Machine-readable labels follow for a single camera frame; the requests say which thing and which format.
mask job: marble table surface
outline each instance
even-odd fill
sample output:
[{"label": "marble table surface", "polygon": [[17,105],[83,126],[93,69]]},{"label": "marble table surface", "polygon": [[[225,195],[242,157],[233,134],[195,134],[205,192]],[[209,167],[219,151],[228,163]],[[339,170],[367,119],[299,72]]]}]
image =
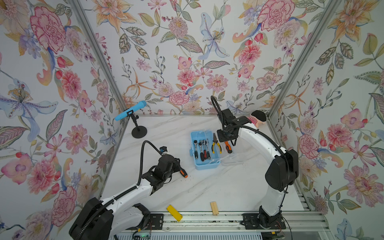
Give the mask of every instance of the marble table surface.
[{"label": "marble table surface", "polygon": [[[234,152],[242,151],[234,162],[232,160],[233,163],[227,159],[215,169],[195,169],[193,157],[189,153],[190,132],[198,130],[216,132],[221,125],[216,116],[142,116],[138,119],[138,123],[145,126],[148,133],[144,138],[133,138],[131,131],[134,124],[129,121],[101,199],[137,182],[141,144],[144,140],[149,140],[157,148],[166,146],[171,155],[180,159],[181,166],[188,173],[187,178],[174,173],[170,183],[142,199],[140,203],[150,211],[166,211],[166,207],[170,204],[178,211],[211,211],[212,201],[217,202],[219,211],[258,210],[268,186],[264,177],[268,164],[247,142],[238,140],[233,147]],[[272,137],[266,124],[259,128]],[[143,173],[151,166],[157,165],[159,157],[159,154],[146,144]],[[290,187],[288,192],[282,210],[303,211],[295,188]]]}]

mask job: black round stand base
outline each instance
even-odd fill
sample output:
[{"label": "black round stand base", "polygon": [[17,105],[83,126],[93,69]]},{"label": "black round stand base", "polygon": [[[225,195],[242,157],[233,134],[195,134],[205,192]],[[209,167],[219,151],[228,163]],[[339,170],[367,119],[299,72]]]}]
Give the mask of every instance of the black round stand base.
[{"label": "black round stand base", "polygon": [[132,129],[132,136],[134,138],[142,138],[145,135],[147,135],[147,128],[144,126],[138,126],[138,127],[135,127],[134,129]]}]

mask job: yellow-handled pliers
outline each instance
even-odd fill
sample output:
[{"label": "yellow-handled pliers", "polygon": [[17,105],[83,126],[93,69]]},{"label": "yellow-handled pliers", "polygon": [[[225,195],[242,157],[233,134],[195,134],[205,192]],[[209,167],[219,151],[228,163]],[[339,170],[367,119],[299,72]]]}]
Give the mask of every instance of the yellow-handled pliers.
[{"label": "yellow-handled pliers", "polygon": [[212,153],[215,153],[215,149],[214,149],[214,146],[215,146],[215,143],[218,145],[218,147],[220,148],[220,153],[221,153],[221,146],[220,146],[220,143],[218,142],[217,138],[216,138],[216,134],[214,133],[214,140],[213,140],[213,144],[212,144]]}]

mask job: blue microphone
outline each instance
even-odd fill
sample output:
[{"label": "blue microphone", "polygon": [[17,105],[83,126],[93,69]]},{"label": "blue microphone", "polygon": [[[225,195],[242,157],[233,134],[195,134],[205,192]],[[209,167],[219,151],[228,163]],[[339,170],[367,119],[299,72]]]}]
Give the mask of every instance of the blue microphone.
[{"label": "blue microphone", "polygon": [[125,118],[126,116],[128,116],[128,112],[130,111],[133,111],[133,112],[136,112],[137,110],[145,107],[147,105],[147,102],[146,101],[140,101],[138,104],[136,104],[135,106],[131,107],[131,108],[128,108],[127,110],[125,110],[124,112],[120,113],[119,115],[117,115],[115,117],[115,121],[119,121],[123,118]]}]

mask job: floral wallpaper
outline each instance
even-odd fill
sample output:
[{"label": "floral wallpaper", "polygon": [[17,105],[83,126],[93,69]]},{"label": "floral wallpaper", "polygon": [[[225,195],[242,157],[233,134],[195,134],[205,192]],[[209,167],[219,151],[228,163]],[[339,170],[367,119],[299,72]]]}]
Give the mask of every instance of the floral wallpaper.
[{"label": "floral wallpaper", "polygon": [[336,239],[383,239],[384,20],[380,0],[344,0],[272,116],[299,153],[301,187]]},{"label": "floral wallpaper", "polygon": [[127,104],[143,114],[267,112],[325,0],[84,0]]},{"label": "floral wallpaper", "polygon": [[0,0],[0,239],[67,238],[122,135],[72,11],[66,0]]}]

